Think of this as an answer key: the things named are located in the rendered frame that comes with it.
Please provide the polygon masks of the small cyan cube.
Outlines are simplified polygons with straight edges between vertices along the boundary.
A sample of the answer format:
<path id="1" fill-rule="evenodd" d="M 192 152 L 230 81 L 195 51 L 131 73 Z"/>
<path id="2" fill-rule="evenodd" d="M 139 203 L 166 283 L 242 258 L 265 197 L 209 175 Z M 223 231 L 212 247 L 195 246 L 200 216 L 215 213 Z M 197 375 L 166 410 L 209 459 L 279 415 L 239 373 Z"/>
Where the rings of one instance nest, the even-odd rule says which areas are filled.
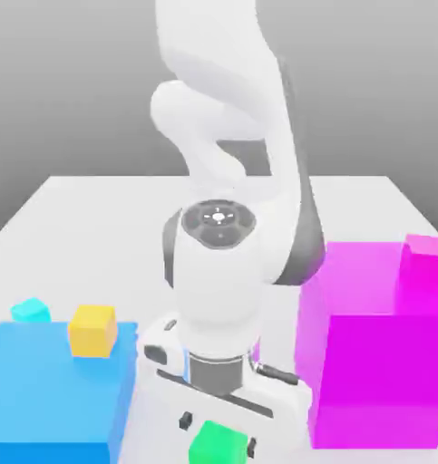
<path id="1" fill-rule="evenodd" d="M 11 308 L 12 319 L 21 323 L 51 322 L 48 306 L 36 297 L 29 298 Z"/>

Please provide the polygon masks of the small magenta cube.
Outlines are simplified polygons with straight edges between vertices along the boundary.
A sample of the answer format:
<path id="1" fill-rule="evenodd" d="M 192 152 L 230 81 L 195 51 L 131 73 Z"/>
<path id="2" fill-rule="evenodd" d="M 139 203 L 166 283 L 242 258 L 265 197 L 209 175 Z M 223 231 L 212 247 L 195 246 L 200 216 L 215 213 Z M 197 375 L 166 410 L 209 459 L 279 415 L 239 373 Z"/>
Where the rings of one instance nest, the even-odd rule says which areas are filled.
<path id="1" fill-rule="evenodd" d="M 395 306 L 398 314 L 438 315 L 438 237 L 406 236 Z"/>

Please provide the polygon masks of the small yellow cube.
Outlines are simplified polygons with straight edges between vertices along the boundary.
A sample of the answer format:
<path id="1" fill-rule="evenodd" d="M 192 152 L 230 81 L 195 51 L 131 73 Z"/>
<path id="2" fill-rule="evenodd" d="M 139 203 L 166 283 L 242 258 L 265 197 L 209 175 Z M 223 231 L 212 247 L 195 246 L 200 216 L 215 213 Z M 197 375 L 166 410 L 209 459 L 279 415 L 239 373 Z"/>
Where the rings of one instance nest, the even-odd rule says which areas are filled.
<path id="1" fill-rule="evenodd" d="M 78 358 L 109 358 L 118 336 L 115 308 L 82 304 L 68 324 L 71 353 Z"/>

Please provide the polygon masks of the small green cube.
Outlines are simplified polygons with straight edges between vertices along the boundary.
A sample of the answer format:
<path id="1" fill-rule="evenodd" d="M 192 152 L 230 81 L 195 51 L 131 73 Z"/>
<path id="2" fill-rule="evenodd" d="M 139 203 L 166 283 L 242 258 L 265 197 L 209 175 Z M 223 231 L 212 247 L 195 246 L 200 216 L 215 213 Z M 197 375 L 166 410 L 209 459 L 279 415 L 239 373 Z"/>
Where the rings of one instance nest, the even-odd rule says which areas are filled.
<path id="1" fill-rule="evenodd" d="M 247 464 L 248 436 L 206 420 L 189 448 L 189 464 Z"/>

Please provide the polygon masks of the large magenta box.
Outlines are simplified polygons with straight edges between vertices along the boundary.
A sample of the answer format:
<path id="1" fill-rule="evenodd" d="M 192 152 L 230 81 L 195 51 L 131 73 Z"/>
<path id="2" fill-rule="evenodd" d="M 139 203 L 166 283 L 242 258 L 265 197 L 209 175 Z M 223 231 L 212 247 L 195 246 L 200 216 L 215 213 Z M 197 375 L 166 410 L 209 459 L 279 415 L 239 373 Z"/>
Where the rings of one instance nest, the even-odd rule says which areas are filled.
<path id="1" fill-rule="evenodd" d="M 302 286 L 294 358 L 316 449 L 438 446 L 438 315 L 397 313 L 403 245 L 331 242 Z"/>

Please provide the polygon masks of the large blue box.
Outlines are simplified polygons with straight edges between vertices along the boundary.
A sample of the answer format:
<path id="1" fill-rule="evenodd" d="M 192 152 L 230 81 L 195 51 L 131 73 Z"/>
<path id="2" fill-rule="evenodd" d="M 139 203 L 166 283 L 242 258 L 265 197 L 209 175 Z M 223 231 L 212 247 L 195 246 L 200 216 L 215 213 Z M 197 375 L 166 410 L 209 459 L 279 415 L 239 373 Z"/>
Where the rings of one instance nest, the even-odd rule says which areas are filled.
<path id="1" fill-rule="evenodd" d="M 137 325 L 107 358 L 71 354 L 65 323 L 0 323 L 0 464 L 118 464 Z"/>

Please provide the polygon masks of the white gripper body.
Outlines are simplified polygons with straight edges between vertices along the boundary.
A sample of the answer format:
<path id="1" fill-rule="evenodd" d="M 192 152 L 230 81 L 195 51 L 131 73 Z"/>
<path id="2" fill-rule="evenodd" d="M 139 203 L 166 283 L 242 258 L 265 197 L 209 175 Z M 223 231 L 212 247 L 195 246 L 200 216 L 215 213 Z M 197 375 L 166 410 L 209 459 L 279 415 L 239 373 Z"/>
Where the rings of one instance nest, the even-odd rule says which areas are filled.
<path id="1" fill-rule="evenodd" d="M 247 464 L 291 464 L 308 448 L 307 414 L 270 409 L 272 417 L 239 397 L 217 398 L 141 366 L 132 401 L 132 464 L 189 464 L 190 444 L 205 421 L 256 438 Z M 179 427 L 184 411 L 193 415 L 188 431 Z"/>

